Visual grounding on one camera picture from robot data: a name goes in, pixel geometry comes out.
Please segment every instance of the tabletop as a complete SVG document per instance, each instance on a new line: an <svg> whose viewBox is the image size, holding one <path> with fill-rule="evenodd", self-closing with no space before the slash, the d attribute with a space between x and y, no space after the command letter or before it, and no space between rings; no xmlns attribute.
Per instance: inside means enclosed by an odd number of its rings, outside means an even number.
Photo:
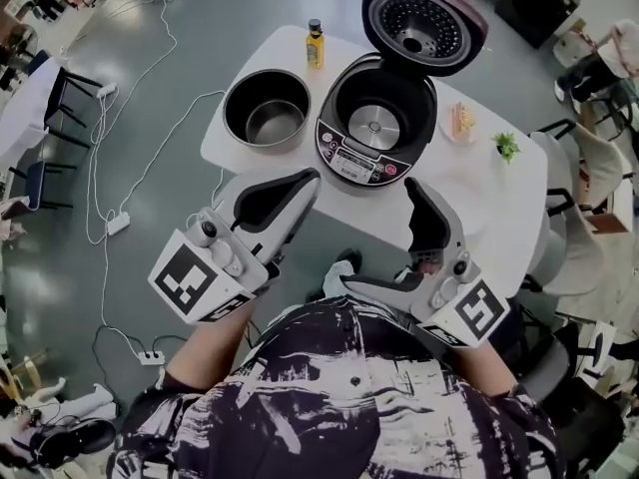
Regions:
<svg viewBox="0 0 639 479"><path fill-rule="evenodd" d="M60 73L60 65L50 58L11 97L0 116L0 163L11 167L22 155L47 135L44 115L49 96Z"/></svg>
<svg viewBox="0 0 639 479"><path fill-rule="evenodd" d="M302 143L283 154L265 154L237 142L222 116L224 99L204 136L202 157L233 173L288 166L314 167L322 187L314 209L394 246L408 249L412 203L403 183L382 189L360 189L339 181L320 161L315 125L321 104L336 77L355 59L368 53L348 41L326 36L324 65L307 65L307 31L296 26L276 30L242 68L234 84L262 69L288 70L302 78L311 93L311 111ZM514 296L523 280L539 235L546 197L545 153L526 135L460 92L433 80L438 106L463 102L476 118L479 138L458 146L435 127L432 141L408 175L438 190L457 211L466 245L483 270L486 282L505 297ZM512 132L521 153L506 164L490 140Z"/></svg>

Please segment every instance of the bottle label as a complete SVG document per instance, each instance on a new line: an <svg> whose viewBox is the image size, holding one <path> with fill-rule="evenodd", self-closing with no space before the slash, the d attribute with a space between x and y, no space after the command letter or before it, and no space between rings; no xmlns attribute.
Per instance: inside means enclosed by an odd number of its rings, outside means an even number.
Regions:
<svg viewBox="0 0 639 479"><path fill-rule="evenodd" d="M307 44L307 58L309 62L318 61L318 47L313 44Z"/></svg>

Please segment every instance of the power plug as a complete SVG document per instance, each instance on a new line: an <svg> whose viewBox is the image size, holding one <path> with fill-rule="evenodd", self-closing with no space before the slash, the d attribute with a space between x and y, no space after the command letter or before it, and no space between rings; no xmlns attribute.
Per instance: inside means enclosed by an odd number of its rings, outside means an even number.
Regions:
<svg viewBox="0 0 639 479"><path fill-rule="evenodd" d="M131 223L131 217L127 212L121 212L114 219L107 222L107 233L112 236L119 233L122 229L125 229Z"/></svg>
<svg viewBox="0 0 639 479"><path fill-rule="evenodd" d="M102 98L106 98L112 92L116 92L117 88L118 88L118 86L116 85L116 83L115 82L111 82L110 84L105 85L104 87L100 88L100 90L96 94L96 98L98 98L99 100L102 99Z"/></svg>
<svg viewBox="0 0 639 479"><path fill-rule="evenodd" d="M164 365L164 353L162 351L140 351L138 358L142 365Z"/></svg>

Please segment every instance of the gray floor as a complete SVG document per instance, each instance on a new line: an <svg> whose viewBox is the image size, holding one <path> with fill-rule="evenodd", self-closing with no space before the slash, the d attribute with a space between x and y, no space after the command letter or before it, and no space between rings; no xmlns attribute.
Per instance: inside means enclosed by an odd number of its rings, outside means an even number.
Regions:
<svg viewBox="0 0 639 479"><path fill-rule="evenodd" d="M100 13L126 1L111 0ZM468 1L488 20L490 33L476 61L447 83L525 132L567 115L552 94L560 67L549 53L530 48L494 15L489 0ZM94 20L89 27L95 26L94 30L70 49L72 70L105 83L116 82L126 96L138 76L171 45L160 10L160 4L145 5L109 21ZM309 18L321 18L327 34L368 44L360 23L360 0L171 3L166 19L179 47L141 83L100 150L102 209L117 207L197 95L227 88L276 28L291 23L305 26ZM304 45L300 48L303 55ZM90 129L98 118L97 103L78 94L70 98L72 107L82 109ZM107 320L147 346L156 335L189 333L152 292L147 275L171 231L181 228L188 214L207 203L217 183L219 169L200 157L200 143L217 104L213 98L201 101L177 130L131 199L131 226L109 241ZM65 123L65 131L88 140L89 133L76 125ZM76 163L79 169L53 180L49 198L71 201L75 208L24 219L29 234L14 247L5 247L5 292L14 356L50 349L46 374L69 376L68 394L73 396L102 380L91 343L100 324L104 253L101 246L87 242L84 231L88 155L64 145L55 157ZM94 236L102 230L95 217L91 230ZM364 251L364 270L369 273L391 275L407 258L401 250L313 213L289 249L285 281L267 294L256 323L264 326L279 309L301 301L347 246ZM171 355L178 345L167 340L159 347ZM137 364L119 335L103 332L97 348L110 385L125 403L153 380L155 369Z"/></svg>

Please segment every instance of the open rice cooker lid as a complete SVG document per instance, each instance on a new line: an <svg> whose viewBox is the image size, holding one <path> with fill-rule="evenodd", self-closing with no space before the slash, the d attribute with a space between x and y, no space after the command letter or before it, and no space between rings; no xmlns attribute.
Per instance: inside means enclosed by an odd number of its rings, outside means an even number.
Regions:
<svg viewBox="0 0 639 479"><path fill-rule="evenodd" d="M420 76L450 76L481 51L485 20L463 0L362 0L368 40L382 57Z"/></svg>

